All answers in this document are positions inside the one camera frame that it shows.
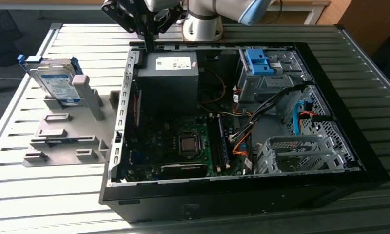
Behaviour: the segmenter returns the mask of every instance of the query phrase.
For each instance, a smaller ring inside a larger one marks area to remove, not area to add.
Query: sticker
[[[270,67],[281,67],[280,62],[270,62]]]
[[[55,98],[67,105],[76,105],[81,98],[67,74],[41,75]]]
[[[248,166],[249,169],[252,169],[253,163],[248,158],[245,160],[245,165]]]
[[[190,57],[158,57],[156,70],[190,70]]]
[[[233,94],[233,102],[238,103],[238,95]]]

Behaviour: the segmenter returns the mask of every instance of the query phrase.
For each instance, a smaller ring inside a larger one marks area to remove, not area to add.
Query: power supply label
[[[190,57],[158,57],[156,70],[190,70]]]
[[[68,75],[41,75],[45,85],[55,98],[65,105],[76,105],[81,98]]]

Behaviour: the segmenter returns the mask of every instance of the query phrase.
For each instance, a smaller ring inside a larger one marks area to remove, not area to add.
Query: blue latch
[[[268,64],[268,57],[262,49],[246,49],[246,57],[253,75],[273,75],[274,70]]]

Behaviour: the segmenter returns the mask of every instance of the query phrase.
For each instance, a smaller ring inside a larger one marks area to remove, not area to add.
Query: blue cable
[[[300,105],[304,105],[304,101],[298,101],[293,106],[292,121],[293,121],[293,132],[294,135],[300,134],[300,125],[298,125],[298,108]]]

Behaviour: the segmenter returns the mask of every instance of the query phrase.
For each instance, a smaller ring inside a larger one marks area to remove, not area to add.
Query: black cable
[[[278,19],[280,19],[280,16],[281,16],[281,12],[282,12],[282,10],[284,10],[284,2],[282,2],[282,0],[278,0],[280,1],[280,5],[278,5],[278,16],[277,16],[277,18],[276,18],[276,20],[274,21],[272,21],[272,22],[269,22],[268,24],[270,24],[270,23],[277,23],[278,22]]]
[[[248,120],[248,125],[240,130],[233,136],[232,139],[236,139],[238,136],[241,136],[242,133],[245,133],[250,128],[253,128],[254,124],[258,121],[258,116],[266,113],[278,103],[280,99],[284,95],[289,94],[293,91],[304,90],[308,87],[308,84],[298,84],[293,87],[284,88],[277,94],[274,94],[268,100],[265,100],[256,111],[252,113],[252,116]]]

